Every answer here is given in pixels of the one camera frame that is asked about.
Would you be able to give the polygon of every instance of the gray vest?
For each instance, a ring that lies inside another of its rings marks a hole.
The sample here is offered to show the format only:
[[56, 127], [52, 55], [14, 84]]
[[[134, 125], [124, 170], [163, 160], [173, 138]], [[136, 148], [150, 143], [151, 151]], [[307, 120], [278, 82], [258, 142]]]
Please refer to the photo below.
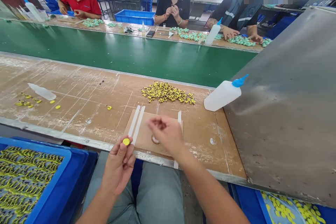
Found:
[[[229, 26], [232, 19], [235, 17], [235, 15], [238, 13], [241, 5], [244, 4], [244, 0], [232, 0], [232, 3], [229, 7], [229, 9], [225, 12], [222, 19], [222, 25]], [[237, 23], [238, 31], [240, 31], [246, 24], [249, 22], [249, 20], [257, 13], [261, 5], [252, 5], [249, 4], [243, 13], [240, 15]]]

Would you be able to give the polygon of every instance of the reflective stripe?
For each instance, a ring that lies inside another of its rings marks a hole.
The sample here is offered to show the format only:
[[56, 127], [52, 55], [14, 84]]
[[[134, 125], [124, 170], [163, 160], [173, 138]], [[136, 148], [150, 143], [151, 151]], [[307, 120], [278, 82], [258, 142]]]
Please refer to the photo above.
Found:
[[228, 16], [231, 16], [232, 18], [234, 18], [234, 14], [231, 13], [231, 12], [226, 11], [225, 14], [228, 15]]
[[243, 18], [243, 19], [238, 19], [238, 22], [239, 22], [239, 21], [250, 20], [250, 19], [251, 19], [251, 17], [248, 17], [248, 18], [246, 17], [246, 18]]

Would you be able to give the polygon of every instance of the black t-shirt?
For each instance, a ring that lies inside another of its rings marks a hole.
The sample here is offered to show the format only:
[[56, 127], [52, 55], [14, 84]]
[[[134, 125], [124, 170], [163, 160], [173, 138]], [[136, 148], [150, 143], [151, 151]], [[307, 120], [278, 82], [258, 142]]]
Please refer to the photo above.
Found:
[[[159, 3], [156, 8], [155, 16], [162, 16], [166, 13], [167, 9], [173, 5], [171, 0], [159, 0]], [[184, 20], [189, 19], [190, 13], [190, 0], [178, 0], [175, 4], [180, 10], [180, 17]], [[171, 14], [169, 18], [164, 21], [167, 27], [177, 27], [177, 22], [173, 15]]]
[[[231, 3], [232, 3], [232, 0], [223, 0], [222, 3], [218, 6], [218, 8], [211, 14], [210, 18], [213, 18], [219, 21], [225, 14], [225, 12], [229, 9]], [[247, 4], [242, 4], [240, 6], [238, 13], [235, 15], [235, 17], [232, 19], [231, 23], [229, 24], [229, 28], [238, 30], [238, 26], [237, 26], [238, 19], [247, 6], [248, 6]], [[258, 22], [259, 13], [260, 13], [260, 9], [248, 21], [246, 26], [256, 25]]]

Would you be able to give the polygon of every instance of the cardboard sheet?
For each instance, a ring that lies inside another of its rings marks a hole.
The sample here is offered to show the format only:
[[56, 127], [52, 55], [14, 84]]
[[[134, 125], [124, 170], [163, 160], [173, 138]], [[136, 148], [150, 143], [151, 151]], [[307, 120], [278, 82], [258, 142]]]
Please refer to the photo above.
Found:
[[[146, 113], [165, 114], [174, 119], [178, 119], [181, 111], [183, 138], [194, 156], [207, 169], [246, 178], [224, 110], [210, 112], [204, 109], [203, 101], [210, 93], [208, 89], [172, 83], [186, 93], [193, 93], [196, 104], [178, 101], [160, 104], [156, 100], [148, 103], [140, 90], [155, 81], [150, 77], [40, 58], [1, 55], [0, 70], [0, 118], [38, 126], [44, 129], [45, 134], [56, 131], [59, 138], [62, 134], [70, 134], [81, 139], [82, 144], [90, 145], [90, 140], [95, 140], [105, 146], [123, 136], [132, 111], [138, 105], [145, 106]], [[28, 87], [29, 82], [52, 91], [57, 95], [56, 102], [50, 104], [42, 99], [31, 109], [16, 106], [19, 99], [24, 99], [21, 92], [38, 98]], [[139, 147], [146, 149], [144, 152], [167, 155], [161, 150], [141, 145], [141, 135], [138, 140]]]
[[[124, 135], [128, 134], [128, 131], [130, 130], [131, 124], [132, 124], [132, 120], [134, 118], [135, 115], [135, 110], [132, 111], [131, 116], [128, 120], [126, 129], [124, 131]], [[150, 114], [150, 113], [146, 113], [144, 112], [144, 115], [141, 119], [140, 122], [140, 128], [139, 128], [139, 132], [136, 136], [136, 141], [135, 141], [135, 147], [146, 150], [146, 151], [151, 151], [151, 152], [155, 152], [161, 155], [165, 155], [165, 156], [171, 156], [164, 148], [161, 144], [155, 144], [152, 141], [152, 132], [151, 130], [148, 128], [148, 126], [146, 125], [146, 122], [153, 118], [155, 116], [155, 114]]]

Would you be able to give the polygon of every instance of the yellow disc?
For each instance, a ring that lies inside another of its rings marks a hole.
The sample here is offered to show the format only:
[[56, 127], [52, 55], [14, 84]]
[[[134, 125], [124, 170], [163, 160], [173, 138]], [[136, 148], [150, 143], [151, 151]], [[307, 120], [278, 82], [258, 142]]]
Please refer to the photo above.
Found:
[[130, 143], [129, 143], [130, 140], [129, 140], [128, 138], [125, 138], [122, 142], [123, 142], [123, 144], [126, 145], [126, 146], [130, 144]]

